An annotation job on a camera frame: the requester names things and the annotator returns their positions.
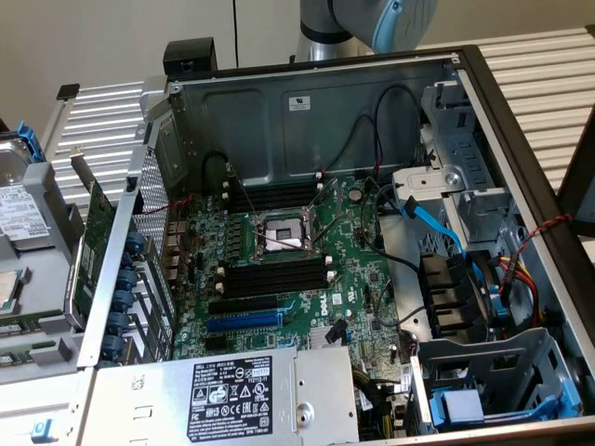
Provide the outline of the green Dell motherboard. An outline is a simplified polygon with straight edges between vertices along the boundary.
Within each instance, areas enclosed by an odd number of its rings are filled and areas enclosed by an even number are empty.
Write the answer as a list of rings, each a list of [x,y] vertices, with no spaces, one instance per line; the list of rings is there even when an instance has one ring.
[[[358,203],[349,199],[353,188],[363,192]],[[308,349],[311,328],[332,326],[326,335],[329,343],[347,337],[347,347],[354,363],[371,374],[395,362],[399,355],[399,318],[393,302],[395,281],[390,262],[381,254],[383,242],[380,225],[373,213],[390,215],[385,196],[378,195],[372,182],[362,177],[337,178],[337,184],[314,206],[319,218],[319,232],[334,217],[343,217],[320,242],[321,257],[327,266],[325,289],[283,293],[276,296],[283,314],[280,326],[209,333],[207,322],[230,316],[210,315],[208,304],[226,298],[215,291],[224,280],[216,273],[219,266],[244,266],[267,262],[308,259],[296,255],[274,256],[272,260],[251,260],[248,253],[252,211],[231,213],[231,198],[240,190],[224,190],[220,195],[198,196],[186,202],[179,220],[189,223],[184,265],[174,285],[178,304],[178,329],[173,356],[177,360],[210,355],[254,352],[273,348]],[[224,351],[207,352],[204,341],[209,336],[225,335]]]

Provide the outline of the blue expansion slot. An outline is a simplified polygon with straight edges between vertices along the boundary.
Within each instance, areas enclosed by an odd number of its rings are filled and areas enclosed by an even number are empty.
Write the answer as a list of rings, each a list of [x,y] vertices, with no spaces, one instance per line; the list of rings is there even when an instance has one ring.
[[[278,311],[258,312],[219,319],[207,322],[206,330],[209,333],[254,329],[262,327],[280,326],[283,324],[283,314]]]

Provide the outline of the silver chipset heatsink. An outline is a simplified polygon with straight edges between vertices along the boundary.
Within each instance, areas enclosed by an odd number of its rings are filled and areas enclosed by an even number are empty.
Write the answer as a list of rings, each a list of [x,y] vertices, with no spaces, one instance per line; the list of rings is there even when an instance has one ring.
[[[308,349],[338,348],[347,346],[347,337],[343,336],[334,343],[326,340],[326,335],[331,331],[332,326],[321,326],[311,328],[308,335]]]

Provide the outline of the metal disk bay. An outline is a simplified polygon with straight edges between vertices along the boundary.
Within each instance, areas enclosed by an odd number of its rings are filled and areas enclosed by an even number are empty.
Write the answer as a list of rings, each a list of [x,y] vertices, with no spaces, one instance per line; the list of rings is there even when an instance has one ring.
[[[428,86],[421,110],[428,119],[421,127],[428,161],[393,174],[398,200],[414,198],[452,228],[464,246],[499,248],[506,240],[513,200],[484,160],[482,128],[466,90],[455,82]]]

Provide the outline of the black box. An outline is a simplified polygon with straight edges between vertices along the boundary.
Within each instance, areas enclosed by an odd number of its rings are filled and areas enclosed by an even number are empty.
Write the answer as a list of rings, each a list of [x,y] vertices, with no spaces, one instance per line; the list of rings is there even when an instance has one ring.
[[[170,41],[165,47],[162,63],[165,75],[170,79],[214,72],[218,69],[214,38]]]

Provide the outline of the green graphics card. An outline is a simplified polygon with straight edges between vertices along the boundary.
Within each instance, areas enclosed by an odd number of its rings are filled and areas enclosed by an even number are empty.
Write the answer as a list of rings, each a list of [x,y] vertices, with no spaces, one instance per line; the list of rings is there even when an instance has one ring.
[[[71,166],[89,192],[85,230],[71,265],[64,299],[64,316],[76,331],[84,331],[106,254],[115,210],[92,173],[81,147],[70,153]]]

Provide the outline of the blue plastic latch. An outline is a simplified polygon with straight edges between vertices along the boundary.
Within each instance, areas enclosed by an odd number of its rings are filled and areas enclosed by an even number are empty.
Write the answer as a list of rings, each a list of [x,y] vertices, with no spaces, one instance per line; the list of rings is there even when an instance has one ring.
[[[490,303],[490,326],[491,327],[502,327],[508,322],[509,312],[504,306],[499,287],[496,284],[488,286],[488,295]]]

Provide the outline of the silver power supply unit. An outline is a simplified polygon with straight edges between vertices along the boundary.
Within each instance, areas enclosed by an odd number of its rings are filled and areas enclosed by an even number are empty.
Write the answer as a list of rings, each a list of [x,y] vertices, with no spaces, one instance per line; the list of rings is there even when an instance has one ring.
[[[102,369],[82,446],[338,446],[359,440],[346,348]]]

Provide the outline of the grey disk bay cage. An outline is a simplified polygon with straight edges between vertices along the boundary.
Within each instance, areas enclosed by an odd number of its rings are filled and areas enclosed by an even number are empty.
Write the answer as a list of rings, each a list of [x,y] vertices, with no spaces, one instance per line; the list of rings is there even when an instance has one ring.
[[[560,392],[562,380],[575,385],[557,342],[544,328],[478,344],[424,342],[411,358],[411,369],[403,422],[410,436],[470,430],[439,432],[432,426],[429,402],[436,391],[477,389],[484,411],[494,414],[527,409],[536,395]]]

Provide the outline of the blue disk caddy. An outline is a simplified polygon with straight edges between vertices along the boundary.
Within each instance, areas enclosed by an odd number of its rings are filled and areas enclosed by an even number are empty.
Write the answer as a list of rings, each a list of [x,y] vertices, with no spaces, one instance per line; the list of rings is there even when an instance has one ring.
[[[477,389],[440,390],[429,402],[431,423],[439,432],[509,426],[523,423],[575,418],[582,415],[582,402],[570,379],[562,380],[562,390],[545,397],[535,396],[527,409],[487,414]]]

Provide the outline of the grey parts rack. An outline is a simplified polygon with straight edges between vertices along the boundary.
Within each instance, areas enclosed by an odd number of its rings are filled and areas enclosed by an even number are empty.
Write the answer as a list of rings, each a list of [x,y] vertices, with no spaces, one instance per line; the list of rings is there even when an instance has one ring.
[[[58,310],[62,316],[41,319],[39,332],[0,336],[0,347],[55,341],[53,348],[32,351],[33,362],[0,367],[0,386],[68,374],[74,371],[83,331],[76,331],[64,316],[64,299],[71,265],[84,224],[77,207],[64,202],[49,163],[31,164],[22,184],[46,222],[51,246],[20,252],[0,235],[0,272],[21,269],[19,312],[27,315]]]

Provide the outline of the silver hard disk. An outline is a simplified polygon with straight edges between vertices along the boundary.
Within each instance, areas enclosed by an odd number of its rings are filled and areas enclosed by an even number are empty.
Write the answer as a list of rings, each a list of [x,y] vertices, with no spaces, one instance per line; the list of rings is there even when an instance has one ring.
[[[19,138],[0,139],[0,235],[7,236],[16,251],[51,246],[42,213],[22,181],[33,156]]]

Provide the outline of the dark panel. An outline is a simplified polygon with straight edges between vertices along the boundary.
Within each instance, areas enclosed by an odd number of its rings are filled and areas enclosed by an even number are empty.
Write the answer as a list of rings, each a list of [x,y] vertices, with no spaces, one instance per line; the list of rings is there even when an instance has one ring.
[[[579,236],[595,238],[595,104],[557,192]]]

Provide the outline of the silver CPU chip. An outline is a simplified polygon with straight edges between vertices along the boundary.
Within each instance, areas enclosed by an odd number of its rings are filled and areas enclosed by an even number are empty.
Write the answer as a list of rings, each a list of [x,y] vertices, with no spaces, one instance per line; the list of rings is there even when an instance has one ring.
[[[0,272],[0,318],[12,316],[19,312],[18,290],[21,275],[21,269]]]

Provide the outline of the blue case latch button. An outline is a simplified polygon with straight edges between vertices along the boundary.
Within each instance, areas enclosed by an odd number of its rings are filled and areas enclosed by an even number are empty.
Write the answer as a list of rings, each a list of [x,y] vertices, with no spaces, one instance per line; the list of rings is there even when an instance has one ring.
[[[54,420],[46,418],[37,420],[33,424],[31,430],[30,439],[34,445],[48,444],[56,441],[53,432]]]

